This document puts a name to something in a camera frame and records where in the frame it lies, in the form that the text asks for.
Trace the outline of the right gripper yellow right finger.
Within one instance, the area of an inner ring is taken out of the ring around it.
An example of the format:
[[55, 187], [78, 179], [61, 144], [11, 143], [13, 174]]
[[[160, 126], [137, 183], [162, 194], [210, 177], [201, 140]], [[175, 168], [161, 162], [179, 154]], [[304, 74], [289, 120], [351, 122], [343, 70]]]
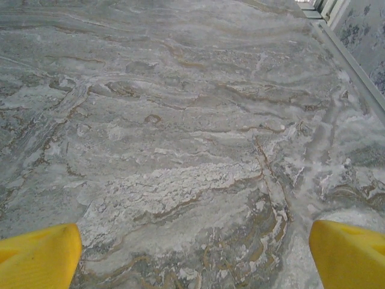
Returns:
[[309, 247], [324, 288], [384, 288], [384, 234], [317, 220]]

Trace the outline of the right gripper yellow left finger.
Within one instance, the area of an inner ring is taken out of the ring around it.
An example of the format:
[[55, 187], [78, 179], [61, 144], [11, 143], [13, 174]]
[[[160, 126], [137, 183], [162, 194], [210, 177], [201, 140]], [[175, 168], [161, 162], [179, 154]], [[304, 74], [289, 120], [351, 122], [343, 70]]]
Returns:
[[74, 223], [1, 240], [1, 288], [70, 287], [82, 252]]

